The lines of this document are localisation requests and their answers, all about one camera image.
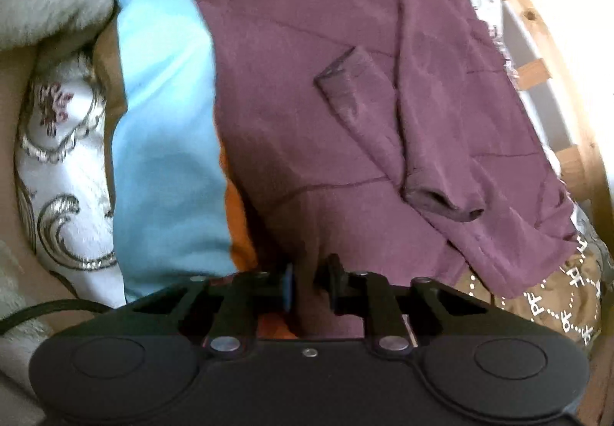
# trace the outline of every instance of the orange fabric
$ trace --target orange fabric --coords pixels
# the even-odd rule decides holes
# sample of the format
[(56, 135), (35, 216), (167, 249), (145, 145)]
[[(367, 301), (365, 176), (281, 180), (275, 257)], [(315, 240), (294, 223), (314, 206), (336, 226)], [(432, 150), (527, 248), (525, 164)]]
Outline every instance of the orange fabric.
[(228, 175), (228, 159), (226, 150), (220, 141), (220, 166), (226, 175), (226, 220), (232, 246), (230, 257), (239, 271), (252, 270), (258, 266), (256, 250), (249, 237), (248, 222), (245, 216), (243, 201), (236, 186)]
[[(256, 250), (249, 237), (248, 222), (241, 195), (232, 182), (228, 173), (228, 159), (226, 151), (220, 141), (220, 167), (226, 175), (226, 193), (224, 197), (226, 206), (226, 221), (232, 246), (230, 257), (238, 271), (253, 270), (258, 266)], [(268, 339), (296, 339), (287, 328), (281, 316), (267, 314), (262, 316), (258, 324), (258, 335)]]

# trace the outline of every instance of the purple fleece jacket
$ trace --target purple fleece jacket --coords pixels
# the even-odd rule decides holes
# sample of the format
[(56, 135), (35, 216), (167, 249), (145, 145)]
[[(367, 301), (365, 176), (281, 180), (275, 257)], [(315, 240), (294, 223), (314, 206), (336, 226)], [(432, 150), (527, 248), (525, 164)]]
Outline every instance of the purple fleece jacket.
[(318, 262), (512, 298), (575, 250), (572, 203), (469, 0), (196, 0), (233, 178), (295, 264), (300, 328), (356, 334)]

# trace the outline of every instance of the metal screw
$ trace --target metal screw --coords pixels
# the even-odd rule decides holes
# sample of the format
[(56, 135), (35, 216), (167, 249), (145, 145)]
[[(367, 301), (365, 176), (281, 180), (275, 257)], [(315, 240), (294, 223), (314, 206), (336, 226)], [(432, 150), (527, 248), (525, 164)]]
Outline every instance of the metal screw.
[(303, 350), (303, 355), (309, 358), (317, 357), (317, 350), (315, 348), (306, 348)]
[(219, 336), (211, 341), (210, 346), (216, 352), (234, 352), (241, 348), (241, 342), (233, 336)]
[(409, 348), (409, 341), (401, 336), (384, 336), (380, 339), (380, 346), (389, 352), (402, 352)]

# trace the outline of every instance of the wooden bed frame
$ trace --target wooden bed frame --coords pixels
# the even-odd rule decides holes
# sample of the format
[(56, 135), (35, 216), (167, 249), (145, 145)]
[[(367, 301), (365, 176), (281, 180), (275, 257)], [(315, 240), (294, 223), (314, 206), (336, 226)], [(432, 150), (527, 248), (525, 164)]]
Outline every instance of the wooden bed frame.
[(584, 101), (565, 65), (548, 27), (530, 0), (503, 0), (520, 18), (535, 42), (540, 59), (518, 67), (518, 87), (527, 90), (548, 79), (556, 81), (564, 90), (573, 109), (574, 132), (577, 143), (556, 154), (563, 169), (563, 181), (578, 202), (590, 200), (591, 221), (600, 238), (614, 251), (614, 215), (612, 199), (599, 146), (584, 109)]

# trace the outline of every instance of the black device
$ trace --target black device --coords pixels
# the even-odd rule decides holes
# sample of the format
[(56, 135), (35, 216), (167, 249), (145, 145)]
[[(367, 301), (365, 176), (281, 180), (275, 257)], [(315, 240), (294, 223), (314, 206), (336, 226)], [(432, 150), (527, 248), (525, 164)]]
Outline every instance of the black device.
[(30, 364), (45, 424), (579, 425), (588, 360), (566, 337), (336, 256), (317, 283), (364, 338), (257, 339), (259, 314), (291, 309), (291, 270), (176, 285), (51, 337)]

